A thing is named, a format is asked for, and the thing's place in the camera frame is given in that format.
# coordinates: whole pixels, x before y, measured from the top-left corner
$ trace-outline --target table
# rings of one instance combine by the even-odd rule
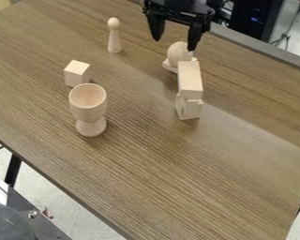
[[[106,21],[124,51],[107,52]],[[283,239],[300,205],[300,69],[206,35],[202,119],[174,111],[168,23],[127,1],[24,0],[0,12],[0,142],[127,239]],[[75,130],[63,68],[92,64],[109,126]]]

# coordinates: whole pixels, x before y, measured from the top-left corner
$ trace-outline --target rectangular wooden block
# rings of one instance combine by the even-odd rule
[[[202,98],[203,80],[198,61],[178,62],[178,81],[180,98]]]

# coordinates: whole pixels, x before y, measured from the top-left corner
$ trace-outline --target wooden ball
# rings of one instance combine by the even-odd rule
[[[192,53],[188,51],[188,45],[184,41],[175,42],[168,49],[168,61],[174,68],[178,68],[179,61],[191,61]]]
[[[120,21],[117,18],[110,18],[108,20],[108,27],[110,30],[117,30],[120,27]]]

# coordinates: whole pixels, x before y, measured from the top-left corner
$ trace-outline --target wooden block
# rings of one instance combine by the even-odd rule
[[[72,60],[64,69],[66,85],[75,87],[82,83],[89,83],[91,80],[90,65]]]
[[[203,109],[203,101],[201,99],[184,99],[179,94],[175,98],[175,109],[180,120],[189,120],[200,118]]]
[[[203,80],[198,61],[178,62],[178,81],[180,98],[202,98]]]
[[[184,115],[198,118],[203,109],[203,101],[201,99],[184,99]]]
[[[195,62],[195,61],[198,61],[198,59],[195,58],[195,57],[192,57],[191,61],[194,61],[194,62]],[[164,62],[162,63],[162,66],[163,66],[164,68],[168,69],[169,71],[178,74],[178,68],[177,68],[177,67],[173,67],[173,66],[170,64],[168,58],[167,58],[166,60],[164,60]]]

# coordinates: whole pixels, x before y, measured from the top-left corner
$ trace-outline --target wooden cube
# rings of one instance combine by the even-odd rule
[[[75,87],[82,83],[89,83],[91,80],[90,65],[72,60],[64,69],[66,85]]]
[[[179,94],[176,95],[175,109],[180,120],[189,120],[200,118],[203,109],[203,101],[201,99],[184,99]]]

